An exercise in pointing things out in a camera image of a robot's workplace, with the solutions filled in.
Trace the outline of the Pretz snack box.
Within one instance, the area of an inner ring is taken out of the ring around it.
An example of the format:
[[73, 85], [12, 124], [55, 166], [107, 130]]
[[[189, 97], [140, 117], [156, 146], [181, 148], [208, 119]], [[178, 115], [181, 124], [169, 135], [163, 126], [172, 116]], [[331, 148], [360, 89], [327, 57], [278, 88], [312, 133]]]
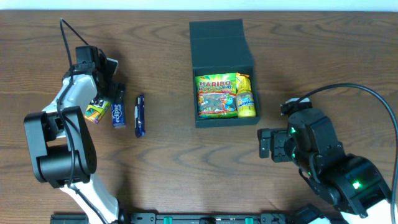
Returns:
[[98, 124], [110, 106], [110, 101], [106, 101], [101, 98], [93, 99], [88, 105], [84, 113], [84, 117], [88, 121]]

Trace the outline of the yellow Mentos gum bottle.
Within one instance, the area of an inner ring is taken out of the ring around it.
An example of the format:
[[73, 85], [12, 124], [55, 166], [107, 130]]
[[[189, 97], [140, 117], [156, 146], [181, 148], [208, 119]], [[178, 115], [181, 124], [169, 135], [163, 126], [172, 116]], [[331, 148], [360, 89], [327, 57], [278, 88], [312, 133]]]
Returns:
[[256, 116], [254, 98], [250, 90], [240, 90], [236, 96], [239, 118], [248, 118]]

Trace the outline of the blue Eclipse mint tin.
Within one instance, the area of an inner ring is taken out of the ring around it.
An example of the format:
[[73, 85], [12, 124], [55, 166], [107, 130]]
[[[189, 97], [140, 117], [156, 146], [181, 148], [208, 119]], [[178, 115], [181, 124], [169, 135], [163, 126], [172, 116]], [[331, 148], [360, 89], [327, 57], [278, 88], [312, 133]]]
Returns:
[[126, 125], [126, 115], [124, 111], [124, 103], [111, 104], [112, 124], [114, 128], [124, 127]]

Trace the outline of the dark blue candy bar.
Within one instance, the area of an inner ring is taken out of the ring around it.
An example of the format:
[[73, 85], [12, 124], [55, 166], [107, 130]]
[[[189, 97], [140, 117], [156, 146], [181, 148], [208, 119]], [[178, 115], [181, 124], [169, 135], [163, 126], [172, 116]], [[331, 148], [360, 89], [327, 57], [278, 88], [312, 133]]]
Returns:
[[145, 119], [144, 119], [144, 95], [139, 95], [136, 98], [136, 105], [134, 108], [134, 128], [137, 138], [145, 135]]

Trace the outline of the yellow candy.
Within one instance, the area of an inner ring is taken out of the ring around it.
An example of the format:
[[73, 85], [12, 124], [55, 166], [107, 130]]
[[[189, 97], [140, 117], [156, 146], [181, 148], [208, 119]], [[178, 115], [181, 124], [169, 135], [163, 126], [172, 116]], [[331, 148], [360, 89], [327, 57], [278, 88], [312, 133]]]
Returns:
[[251, 81], [249, 75], [236, 73], [236, 91], [240, 92], [243, 90], [251, 91]]

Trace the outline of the black gift box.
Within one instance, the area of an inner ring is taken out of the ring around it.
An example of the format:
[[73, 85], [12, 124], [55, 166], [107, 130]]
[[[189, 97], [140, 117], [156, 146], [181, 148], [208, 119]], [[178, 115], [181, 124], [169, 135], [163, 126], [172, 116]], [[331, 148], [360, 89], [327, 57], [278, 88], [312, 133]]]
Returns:
[[[196, 128], [255, 125], [261, 118], [254, 60], [244, 35], [241, 19], [196, 21], [189, 23], [193, 70], [193, 100]], [[196, 77], [222, 73], [249, 75], [254, 98], [255, 117], [200, 119]]]

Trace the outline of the Haribo gummy candy bag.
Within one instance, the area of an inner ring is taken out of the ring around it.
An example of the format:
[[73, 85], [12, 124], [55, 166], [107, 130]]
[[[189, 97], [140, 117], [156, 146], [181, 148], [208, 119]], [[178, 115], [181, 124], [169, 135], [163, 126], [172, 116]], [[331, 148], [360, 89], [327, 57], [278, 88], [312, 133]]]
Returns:
[[236, 74], [212, 74], [195, 77], [199, 119], [225, 119], [238, 116]]

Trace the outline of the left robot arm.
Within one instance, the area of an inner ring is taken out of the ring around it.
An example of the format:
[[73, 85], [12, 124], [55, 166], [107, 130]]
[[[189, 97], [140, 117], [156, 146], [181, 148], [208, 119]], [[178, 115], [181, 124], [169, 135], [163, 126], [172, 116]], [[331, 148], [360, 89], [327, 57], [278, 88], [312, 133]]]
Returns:
[[96, 98], [120, 102], [124, 85], [113, 80], [118, 61], [92, 45], [76, 48], [76, 63], [62, 78], [62, 88], [41, 112], [24, 118], [32, 170], [41, 183], [48, 183], [71, 196], [89, 223], [129, 223], [96, 174], [95, 146], [84, 118]]

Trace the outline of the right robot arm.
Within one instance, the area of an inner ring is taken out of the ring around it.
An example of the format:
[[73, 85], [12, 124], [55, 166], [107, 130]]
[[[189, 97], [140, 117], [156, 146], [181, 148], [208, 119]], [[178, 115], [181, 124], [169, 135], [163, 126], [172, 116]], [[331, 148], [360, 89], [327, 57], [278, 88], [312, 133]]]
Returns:
[[288, 125], [259, 129], [260, 158], [292, 162], [312, 191], [339, 212], [370, 216], [379, 202], [392, 202], [392, 191], [367, 158], [345, 153], [331, 119], [316, 108], [288, 115]]

